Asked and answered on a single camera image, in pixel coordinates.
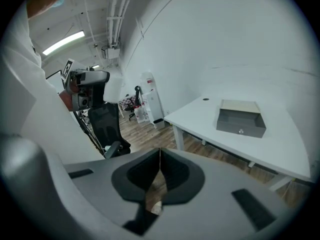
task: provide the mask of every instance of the wooden floor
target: wooden floor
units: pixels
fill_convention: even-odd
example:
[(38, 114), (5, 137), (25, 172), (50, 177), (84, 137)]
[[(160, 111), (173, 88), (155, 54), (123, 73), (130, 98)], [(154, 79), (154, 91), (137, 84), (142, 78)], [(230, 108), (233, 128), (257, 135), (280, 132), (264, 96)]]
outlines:
[[(119, 124), (122, 137), (131, 144), (132, 153), (149, 148), (177, 148), (171, 125), (166, 124), (164, 129), (156, 130), (151, 123), (138, 123), (134, 117), (131, 121), (128, 118), (128, 114), (125, 114), (125, 118), (120, 116)], [(183, 134), (183, 139), (185, 151), (232, 164), (262, 183), (268, 182), (275, 176), (273, 173), (255, 165), (250, 168), (246, 161), (209, 144), (203, 146), (199, 139), (187, 133)], [(307, 197), (309, 191), (309, 186), (291, 181), (279, 188), (276, 193), (284, 199), (289, 207), (294, 208)], [(160, 201), (166, 192), (165, 178), (159, 172), (146, 194), (146, 209), (151, 211), (153, 205)]]

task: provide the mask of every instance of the ceiling light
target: ceiling light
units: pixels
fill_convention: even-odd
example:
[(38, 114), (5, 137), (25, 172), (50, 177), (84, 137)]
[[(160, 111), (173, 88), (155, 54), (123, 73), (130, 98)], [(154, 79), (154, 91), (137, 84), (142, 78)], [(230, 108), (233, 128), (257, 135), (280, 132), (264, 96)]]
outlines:
[(72, 34), (72, 35), (62, 39), (61, 41), (56, 42), (54, 45), (50, 46), (48, 49), (43, 51), (43, 54), (48, 55), (48, 54), (52, 53), (53, 51), (55, 51), (56, 49), (60, 48), (61, 46), (64, 46), (64, 45), (72, 42), (73, 40), (76, 40), (78, 38), (82, 38), (84, 36), (85, 36), (85, 33), (83, 31)]

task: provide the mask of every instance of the person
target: person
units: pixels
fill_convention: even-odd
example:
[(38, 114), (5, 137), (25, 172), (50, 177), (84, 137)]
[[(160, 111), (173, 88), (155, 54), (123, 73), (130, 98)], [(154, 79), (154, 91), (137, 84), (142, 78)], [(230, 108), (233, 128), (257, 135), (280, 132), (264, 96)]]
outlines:
[[(26, 0), (12, 18), (1, 40), (1, 86), (2, 91), (12, 96), (11, 100), (2, 104), (6, 110), (2, 115), (8, 115), (8, 118), (2, 120), (10, 122), (5, 122), (9, 124), (5, 132), (34, 141), (47, 154), (58, 154), (63, 164), (101, 160), (103, 156), (69, 112), (72, 107), (70, 95), (66, 91), (57, 95), (55, 87), (46, 80), (41, 68), (41, 57), (29, 37), (28, 19), (45, 13), (57, 1)], [(12, 76), (25, 91), (17, 91), (17, 83), (15, 86), (9, 84)], [(22, 98), (26, 93), (34, 99), (31, 108), (25, 105), (26, 101)], [(9, 111), (13, 104), (18, 109)], [(21, 121), (24, 114), (26, 116), (21, 126), (16, 127), (15, 124)]]

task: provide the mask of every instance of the face mask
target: face mask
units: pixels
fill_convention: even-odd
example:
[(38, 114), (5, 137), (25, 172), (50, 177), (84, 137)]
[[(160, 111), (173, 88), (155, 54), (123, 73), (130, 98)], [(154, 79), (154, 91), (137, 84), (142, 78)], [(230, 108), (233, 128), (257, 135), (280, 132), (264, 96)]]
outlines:
[(65, 0), (58, 0), (56, 1), (51, 7), (58, 7), (64, 3)]

